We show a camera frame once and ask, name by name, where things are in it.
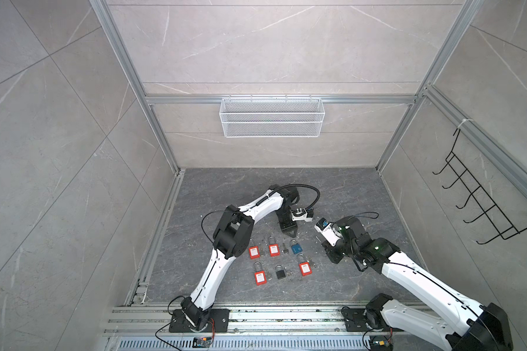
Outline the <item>blue padlock with steel shackle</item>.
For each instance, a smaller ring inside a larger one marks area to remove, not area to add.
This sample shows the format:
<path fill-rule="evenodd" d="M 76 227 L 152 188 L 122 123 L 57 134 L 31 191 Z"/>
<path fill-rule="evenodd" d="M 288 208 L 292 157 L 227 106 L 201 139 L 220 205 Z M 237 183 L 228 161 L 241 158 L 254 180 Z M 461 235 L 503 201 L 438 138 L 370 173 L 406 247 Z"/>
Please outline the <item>blue padlock with steel shackle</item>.
<path fill-rule="evenodd" d="M 291 240 L 290 248 L 291 248 L 292 253 L 295 255 L 300 254 L 303 251 L 300 243 L 296 239 Z"/>

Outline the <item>red padlock long shackle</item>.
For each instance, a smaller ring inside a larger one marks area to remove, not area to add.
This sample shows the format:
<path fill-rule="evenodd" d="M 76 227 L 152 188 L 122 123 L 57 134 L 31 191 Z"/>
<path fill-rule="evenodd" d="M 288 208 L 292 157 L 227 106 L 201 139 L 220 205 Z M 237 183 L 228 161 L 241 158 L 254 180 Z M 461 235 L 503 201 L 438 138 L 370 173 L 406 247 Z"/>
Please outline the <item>red padlock long shackle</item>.
<path fill-rule="evenodd" d="M 277 257 L 280 255 L 280 246 L 273 236 L 268 238 L 268 249 L 271 257 Z"/>

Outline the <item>red padlock front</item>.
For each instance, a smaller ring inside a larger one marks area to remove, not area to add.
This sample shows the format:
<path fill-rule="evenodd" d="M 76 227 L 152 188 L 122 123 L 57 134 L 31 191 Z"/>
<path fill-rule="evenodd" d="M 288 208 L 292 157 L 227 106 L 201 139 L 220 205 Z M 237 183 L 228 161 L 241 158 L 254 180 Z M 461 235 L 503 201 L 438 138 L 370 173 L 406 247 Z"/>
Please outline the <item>red padlock front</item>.
<path fill-rule="evenodd" d="M 302 253 L 297 255 L 297 262 L 302 276 L 308 276 L 313 273 L 311 264 Z"/>

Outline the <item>small black padlock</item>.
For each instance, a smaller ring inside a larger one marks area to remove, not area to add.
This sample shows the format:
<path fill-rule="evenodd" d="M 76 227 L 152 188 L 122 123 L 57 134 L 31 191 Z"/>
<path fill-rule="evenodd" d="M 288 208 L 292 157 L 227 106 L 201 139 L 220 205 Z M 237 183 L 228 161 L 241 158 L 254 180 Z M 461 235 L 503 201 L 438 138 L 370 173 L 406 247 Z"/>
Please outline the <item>small black padlock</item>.
<path fill-rule="evenodd" d="M 275 274 L 276 274 L 277 279 L 285 279 L 287 277 L 286 270 L 281 265 L 277 265 L 275 267 Z"/>

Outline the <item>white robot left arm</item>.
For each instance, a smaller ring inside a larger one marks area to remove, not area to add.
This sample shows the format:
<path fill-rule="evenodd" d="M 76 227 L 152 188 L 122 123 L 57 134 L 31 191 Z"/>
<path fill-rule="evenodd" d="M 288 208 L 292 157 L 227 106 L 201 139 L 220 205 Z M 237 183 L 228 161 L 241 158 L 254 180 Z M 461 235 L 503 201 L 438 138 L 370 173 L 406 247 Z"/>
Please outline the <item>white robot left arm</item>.
<path fill-rule="evenodd" d="M 275 212 L 281 231 L 291 238 L 297 236 L 298 225 L 291 206 L 299 199 L 296 185 L 272 185 L 244 206 L 227 206 L 213 232 L 213 250 L 203 276 L 196 289 L 181 302 L 185 319 L 193 330 L 201 331 L 209 322 L 219 286 L 230 265 L 248 248 L 257 222 Z"/>

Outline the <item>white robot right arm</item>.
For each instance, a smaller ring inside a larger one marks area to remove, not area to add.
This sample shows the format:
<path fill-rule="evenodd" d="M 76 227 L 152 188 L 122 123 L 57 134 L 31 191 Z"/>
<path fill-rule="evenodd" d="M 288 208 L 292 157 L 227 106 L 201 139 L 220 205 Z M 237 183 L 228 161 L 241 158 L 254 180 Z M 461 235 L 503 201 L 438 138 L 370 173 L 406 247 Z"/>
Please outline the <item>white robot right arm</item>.
<path fill-rule="evenodd" d="M 432 309 L 428 314 L 380 293 L 363 313 L 370 330 L 400 329 L 442 350 L 514 348 L 509 319 L 501 307 L 484 306 L 452 289 L 386 238 L 372 239 L 357 216 L 336 222 L 321 218 L 315 228 L 324 237 L 321 245 L 331 262 L 338 264 L 347 257 L 361 272 L 373 269 Z"/>

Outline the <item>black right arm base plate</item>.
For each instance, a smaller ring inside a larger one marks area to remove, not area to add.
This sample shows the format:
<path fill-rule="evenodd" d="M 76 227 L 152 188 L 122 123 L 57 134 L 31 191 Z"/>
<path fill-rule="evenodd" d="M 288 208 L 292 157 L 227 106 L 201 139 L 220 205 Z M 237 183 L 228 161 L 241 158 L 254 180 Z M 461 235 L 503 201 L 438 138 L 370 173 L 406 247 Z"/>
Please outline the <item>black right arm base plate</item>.
<path fill-rule="evenodd" d="M 391 327 L 377 309 L 342 307 L 341 314 L 348 332 L 390 332 Z"/>

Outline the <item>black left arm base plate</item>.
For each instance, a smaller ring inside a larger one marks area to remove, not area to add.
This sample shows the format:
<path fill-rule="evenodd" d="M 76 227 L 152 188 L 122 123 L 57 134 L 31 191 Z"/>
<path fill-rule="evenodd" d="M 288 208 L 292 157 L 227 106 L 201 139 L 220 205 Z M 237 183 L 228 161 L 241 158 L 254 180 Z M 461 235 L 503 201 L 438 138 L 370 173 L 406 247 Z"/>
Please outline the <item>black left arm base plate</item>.
<path fill-rule="evenodd" d="M 225 333 L 229 324 L 229 309 L 209 309 L 188 317 L 181 309 L 172 312 L 170 333 L 211 332 Z"/>

